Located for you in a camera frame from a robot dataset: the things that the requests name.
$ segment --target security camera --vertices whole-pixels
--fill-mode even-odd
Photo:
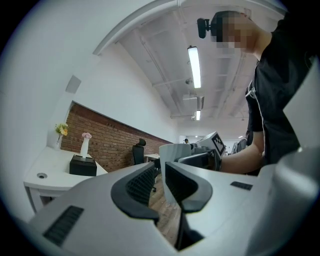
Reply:
[[[209,19],[206,18],[198,18],[196,20],[196,23],[198,25],[198,33],[200,38],[205,38],[207,31],[210,30],[210,25],[209,25]]]

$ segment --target brick wall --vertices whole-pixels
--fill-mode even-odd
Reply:
[[[92,135],[88,153],[107,172],[134,164],[132,146],[139,142],[139,138],[146,141],[144,154],[159,153],[161,145],[170,143],[78,104],[71,108],[66,123],[68,135],[63,136],[61,149],[80,153],[82,133],[88,132]]]

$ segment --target ceiling duct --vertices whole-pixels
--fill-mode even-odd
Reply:
[[[183,95],[183,104],[185,107],[186,114],[193,114],[197,110],[198,107],[198,100],[197,96],[192,94]]]
[[[205,104],[205,96],[196,97],[196,110],[202,110]]]

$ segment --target floor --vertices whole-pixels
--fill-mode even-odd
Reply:
[[[173,246],[176,243],[181,209],[177,203],[167,203],[165,198],[162,175],[158,175],[156,192],[151,191],[149,208],[157,211],[160,216],[156,227]]]

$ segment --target man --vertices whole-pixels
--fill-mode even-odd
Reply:
[[[311,66],[307,44],[298,40],[288,13],[275,31],[267,32],[244,13],[220,11],[214,15],[210,30],[217,42],[232,43],[258,60],[245,93],[252,144],[239,153],[223,157],[221,171],[245,174],[265,164],[275,164],[300,146],[283,108]]]

